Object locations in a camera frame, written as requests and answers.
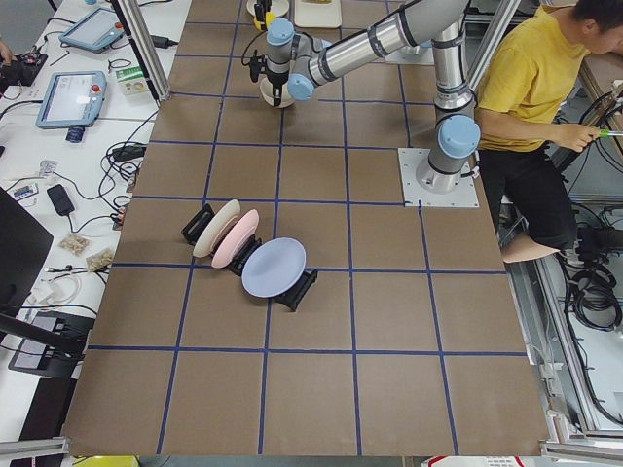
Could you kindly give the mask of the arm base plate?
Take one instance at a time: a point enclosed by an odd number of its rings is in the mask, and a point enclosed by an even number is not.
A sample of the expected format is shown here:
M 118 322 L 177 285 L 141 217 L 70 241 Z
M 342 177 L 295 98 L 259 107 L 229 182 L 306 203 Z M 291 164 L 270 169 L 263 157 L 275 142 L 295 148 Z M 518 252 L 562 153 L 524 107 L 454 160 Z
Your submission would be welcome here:
M 442 174 L 429 165 L 429 149 L 399 148 L 398 165 L 406 207 L 475 209 L 480 207 L 468 162 L 460 172 Z

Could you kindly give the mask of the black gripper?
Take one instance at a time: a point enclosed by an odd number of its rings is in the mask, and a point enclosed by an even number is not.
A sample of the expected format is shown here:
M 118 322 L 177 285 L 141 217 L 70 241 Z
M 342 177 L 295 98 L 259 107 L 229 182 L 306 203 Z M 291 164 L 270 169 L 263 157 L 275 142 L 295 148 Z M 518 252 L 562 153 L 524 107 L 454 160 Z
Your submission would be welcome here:
M 288 72 L 274 72 L 268 70 L 263 79 L 262 90 L 269 97 L 284 97 L 287 88 Z
M 271 11 L 271 0 L 255 0 L 253 3 L 254 17 L 261 18 L 266 12 Z

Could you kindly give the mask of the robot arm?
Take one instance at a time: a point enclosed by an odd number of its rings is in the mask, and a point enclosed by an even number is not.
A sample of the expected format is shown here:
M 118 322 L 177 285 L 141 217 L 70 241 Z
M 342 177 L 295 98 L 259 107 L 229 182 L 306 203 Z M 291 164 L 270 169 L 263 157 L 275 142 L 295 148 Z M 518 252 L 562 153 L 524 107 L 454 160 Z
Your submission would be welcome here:
M 474 153 L 480 137 L 473 119 L 475 97 L 463 70 L 462 22 L 467 9 L 465 1 L 410 1 L 334 44 L 277 18 L 267 28 L 266 53 L 250 60 L 250 76 L 266 76 L 273 105 L 282 103 L 285 91 L 296 101 L 308 101 L 320 87 L 342 81 L 350 147 L 429 142 L 430 169 L 451 176 Z M 436 119 L 430 128 L 414 133 L 407 119 L 421 104 L 398 98 L 415 91 L 420 73 L 403 73 L 385 59 L 425 43 L 433 52 L 429 75 L 436 91 L 424 90 L 422 95 L 430 98 Z

